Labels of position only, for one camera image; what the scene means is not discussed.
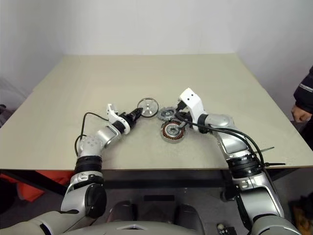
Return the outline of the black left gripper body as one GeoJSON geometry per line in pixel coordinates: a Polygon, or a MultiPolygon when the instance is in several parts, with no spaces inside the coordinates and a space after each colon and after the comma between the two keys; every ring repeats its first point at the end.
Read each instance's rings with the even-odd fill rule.
{"type": "Polygon", "coordinates": [[[128,123],[130,128],[133,128],[135,126],[137,120],[137,113],[135,111],[132,111],[128,114],[123,112],[120,117],[128,123]]]}

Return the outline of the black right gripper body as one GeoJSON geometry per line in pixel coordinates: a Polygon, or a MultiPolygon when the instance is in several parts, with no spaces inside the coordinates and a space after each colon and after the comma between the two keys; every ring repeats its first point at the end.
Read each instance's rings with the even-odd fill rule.
{"type": "Polygon", "coordinates": [[[176,118],[187,124],[194,124],[190,111],[183,111],[187,105],[183,101],[179,101],[176,107],[176,118]]]}

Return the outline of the person's bare hand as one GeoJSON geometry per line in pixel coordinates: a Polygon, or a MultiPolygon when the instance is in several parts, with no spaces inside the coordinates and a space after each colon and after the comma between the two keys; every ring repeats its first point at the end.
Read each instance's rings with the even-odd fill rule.
{"type": "Polygon", "coordinates": [[[296,122],[306,122],[312,116],[310,113],[299,108],[296,105],[294,105],[293,108],[291,109],[291,114],[293,116],[294,121],[296,122]]]}

